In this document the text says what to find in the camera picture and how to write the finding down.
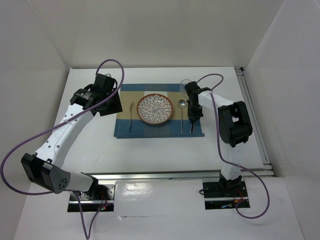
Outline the silver table knife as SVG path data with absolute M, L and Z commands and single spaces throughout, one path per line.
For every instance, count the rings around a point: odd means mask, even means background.
M 194 130 L 195 130 L 195 122 L 194 122 L 194 121 L 192 121 L 192 122 L 191 122 L 191 126 L 190 126 L 190 131 L 189 131 L 189 132 L 190 132 L 191 134 L 193 134 L 193 133 L 194 133 Z

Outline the silver fork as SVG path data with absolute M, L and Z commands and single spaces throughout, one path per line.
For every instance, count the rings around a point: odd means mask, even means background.
M 128 127 L 128 132 L 131 132 L 133 106 L 134 106 L 134 102 L 131 102 L 131 104 L 129 106 L 129 127 Z

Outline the silver spoon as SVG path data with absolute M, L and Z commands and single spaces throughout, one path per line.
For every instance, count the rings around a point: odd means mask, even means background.
M 187 102 L 184 99 L 180 99 L 177 103 L 180 108 L 180 133 L 183 133 L 183 118 L 184 118 L 184 108 L 187 106 Z

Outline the blue beige checked placemat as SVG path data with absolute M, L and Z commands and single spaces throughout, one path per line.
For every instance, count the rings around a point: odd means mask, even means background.
M 143 122 L 137 114 L 137 104 L 141 98 L 149 94 L 161 94 L 168 97 L 173 104 L 171 118 L 162 124 L 148 124 Z M 117 139 L 136 138 L 196 138 L 204 137 L 205 132 L 201 122 L 194 125 L 194 133 L 190 133 L 191 122 L 188 119 L 187 109 L 183 110 L 183 133 L 181 134 L 181 110 L 178 100 L 182 98 L 178 83 L 140 83 L 123 84 L 120 89 L 120 101 L 123 111 L 116 115 L 114 134 Z M 132 108 L 131 131 L 128 132 L 130 104 Z

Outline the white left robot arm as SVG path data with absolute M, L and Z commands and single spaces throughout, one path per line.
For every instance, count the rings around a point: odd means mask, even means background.
M 96 114 L 107 116 L 122 112 L 117 81 L 110 74 L 98 73 L 93 84 L 78 89 L 70 99 L 61 127 L 52 131 L 46 142 L 34 154 L 26 153 L 21 164 L 28 179 L 52 193 L 65 190 L 81 192 L 92 200 L 106 190 L 98 179 L 86 173 L 71 173 L 62 169 L 73 143 Z

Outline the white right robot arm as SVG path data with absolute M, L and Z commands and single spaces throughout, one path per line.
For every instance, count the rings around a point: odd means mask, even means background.
M 241 185 L 241 168 L 244 144 L 253 133 L 253 127 L 246 104 L 232 101 L 212 93 L 208 87 L 201 88 L 195 81 L 184 87 L 188 96 L 187 116 L 191 122 L 190 132 L 195 123 L 203 117 L 203 107 L 214 113 L 217 124 L 217 143 L 223 141 L 227 159 L 219 173 L 218 190 L 223 196 L 230 196 Z

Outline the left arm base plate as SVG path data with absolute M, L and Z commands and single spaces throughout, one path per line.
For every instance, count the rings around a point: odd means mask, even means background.
M 80 207 L 77 198 L 80 200 L 80 205 L 84 213 L 93 213 L 101 210 L 102 212 L 114 211 L 116 183 L 106 182 L 103 184 L 102 190 L 98 190 L 97 195 L 89 196 L 86 193 L 77 191 L 69 195 L 67 206 L 68 213 L 79 213 Z

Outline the clear drinking glass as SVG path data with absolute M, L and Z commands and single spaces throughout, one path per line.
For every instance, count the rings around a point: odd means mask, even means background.
M 190 79 L 183 79 L 180 83 L 179 83 L 179 89 L 180 89 L 180 94 L 182 96 L 183 99 L 188 99 L 188 94 L 186 91 L 186 85 L 191 83 L 192 81 Z

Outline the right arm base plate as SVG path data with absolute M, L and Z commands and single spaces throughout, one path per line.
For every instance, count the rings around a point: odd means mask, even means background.
M 206 210 L 225 210 L 238 208 L 250 208 L 248 192 L 244 181 L 237 189 L 222 193 L 218 182 L 203 182 L 199 194 L 204 198 Z

